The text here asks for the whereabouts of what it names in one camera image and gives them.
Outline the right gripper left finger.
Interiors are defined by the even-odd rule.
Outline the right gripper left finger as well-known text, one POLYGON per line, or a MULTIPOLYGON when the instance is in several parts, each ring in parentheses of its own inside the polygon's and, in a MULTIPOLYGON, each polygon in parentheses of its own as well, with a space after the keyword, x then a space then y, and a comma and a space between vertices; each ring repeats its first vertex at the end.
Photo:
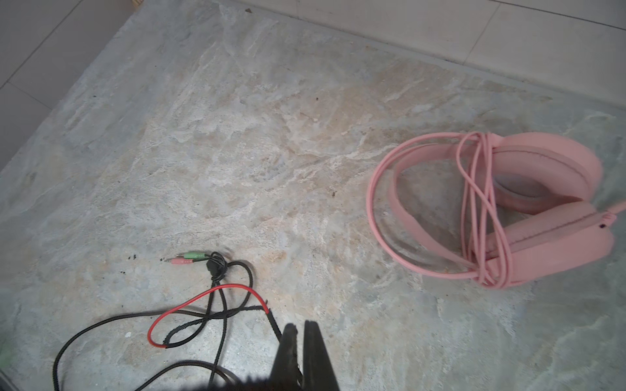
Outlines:
POLYGON ((295 325, 285 326, 268 380, 271 390, 300 390, 297 335, 295 325))

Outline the pink headphones with cable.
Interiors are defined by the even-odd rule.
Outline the pink headphones with cable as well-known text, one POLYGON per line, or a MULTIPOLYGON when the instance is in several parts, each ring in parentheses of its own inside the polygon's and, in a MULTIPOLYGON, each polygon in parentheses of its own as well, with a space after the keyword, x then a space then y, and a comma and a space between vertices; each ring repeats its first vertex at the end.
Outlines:
POLYGON ((376 167, 366 211, 379 243, 384 237, 374 196, 384 172, 394 181, 387 199, 394 216, 425 249, 461 266, 444 280, 474 280, 491 289, 518 286, 581 267, 612 250, 611 226, 624 203, 599 211, 592 198, 603 166, 586 146, 547 133, 431 133, 402 143, 376 167), (422 162, 452 160, 463 177, 461 251, 434 239, 402 205, 394 183, 422 162))

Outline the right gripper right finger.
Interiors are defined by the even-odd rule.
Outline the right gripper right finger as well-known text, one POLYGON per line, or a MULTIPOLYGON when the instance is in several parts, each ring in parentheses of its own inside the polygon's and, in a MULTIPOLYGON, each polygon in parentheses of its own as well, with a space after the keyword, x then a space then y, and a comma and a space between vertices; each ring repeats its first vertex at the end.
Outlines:
POLYGON ((304 326, 303 390, 340 390, 319 324, 309 320, 304 326))

